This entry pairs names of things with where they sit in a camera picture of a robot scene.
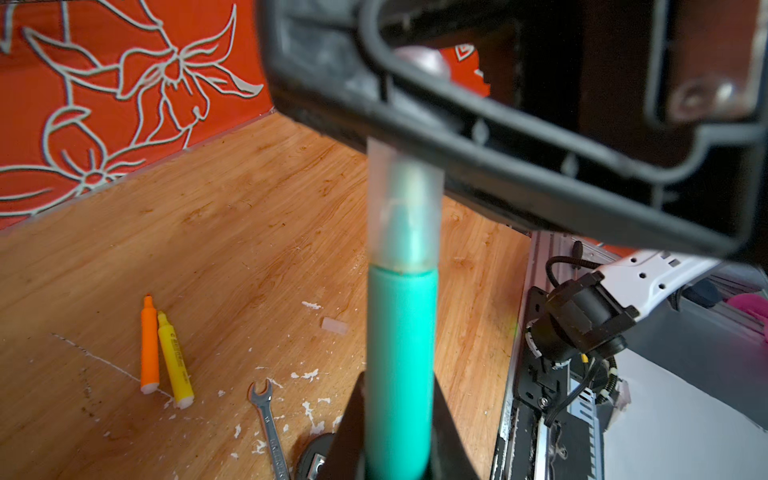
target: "highlighter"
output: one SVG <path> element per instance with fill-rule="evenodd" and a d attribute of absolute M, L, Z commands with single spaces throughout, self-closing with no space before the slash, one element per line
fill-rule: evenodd
<path fill-rule="evenodd" d="M 157 323 L 160 328 L 157 329 L 157 335 L 160 337 L 160 346 L 163 347 L 163 357 L 165 366 L 168 368 L 170 377 L 170 386 L 174 390 L 174 400 L 177 409 L 185 409 L 192 405 L 194 393 L 192 384 L 187 374 L 187 367 L 184 366 L 184 358 L 181 355 L 181 346 L 176 337 L 174 326 L 168 322 L 168 318 L 163 312 L 157 312 Z"/>
<path fill-rule="evenodd" d="M 147 395 L 160 385 L 160 363 L 157 358 L 157 310 L 152 296 L 144 298 L 141 310 L 141 391 Z"/>

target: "red wall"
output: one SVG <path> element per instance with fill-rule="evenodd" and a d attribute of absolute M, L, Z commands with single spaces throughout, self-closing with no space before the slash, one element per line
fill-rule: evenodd
<path fill-rule="evenodd" d="M 256 38 L 251 0 L 0 5 L 0 228 L 268 112 Z"/>

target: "yellow highlighter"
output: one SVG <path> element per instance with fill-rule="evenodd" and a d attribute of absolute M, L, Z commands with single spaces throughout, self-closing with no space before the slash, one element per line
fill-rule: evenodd
<path fill-rule="evenodd" d="M 160 337 L 160 346 L 163 348 L 165 366 L 168 368 L 170 386 L 174 390 L 174 400 L 177 409 L 185 409 L 194 402 L 194 393 L 187 367 L 184 366 L 184 358 L 181 356 L 181 346 L 176 338 L 174 326 L 168 323 L 165 313 L 157 312 L 157 336 Z"/>

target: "wooden table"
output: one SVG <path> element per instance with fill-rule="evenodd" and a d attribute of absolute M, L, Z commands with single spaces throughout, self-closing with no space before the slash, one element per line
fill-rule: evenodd
<path fill-rule="evenodd" d="M 294 465 L 365 369 L 365 196 L 364 156 L 273 114 L 0 233 L 0 477 L 272 478 L 247 401 L 267 378 Z M 528 245 L 445 200 L 436 372 L 481 478 Z M 177 329 L 189 409 L 139 392 L 148 292 Z"/>

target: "open-end wrench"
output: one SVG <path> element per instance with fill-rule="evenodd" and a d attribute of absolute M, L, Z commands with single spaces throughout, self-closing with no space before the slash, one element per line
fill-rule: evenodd
<path fill-rule="evenodd" d="M 250 402 L 261 411 L 261 417 L 264 419 L 264 429 L 266 430 L 266 440 L 270 444 L 270 453 L 272 454 L 272 468 L 275 471 L 277 480 L 290 480 L 288 475 L 288 465 L 283 455 L 283 448 L 280 447 L 280 439 L 277 437 L 275 422 L 272 420 L 272 410 L 270 409 L 270 400 L 272 399 L 272 382 L 266 381 L 266 391 L 259 395 L 256 393 L 256 383 L 250 386 Z"/>

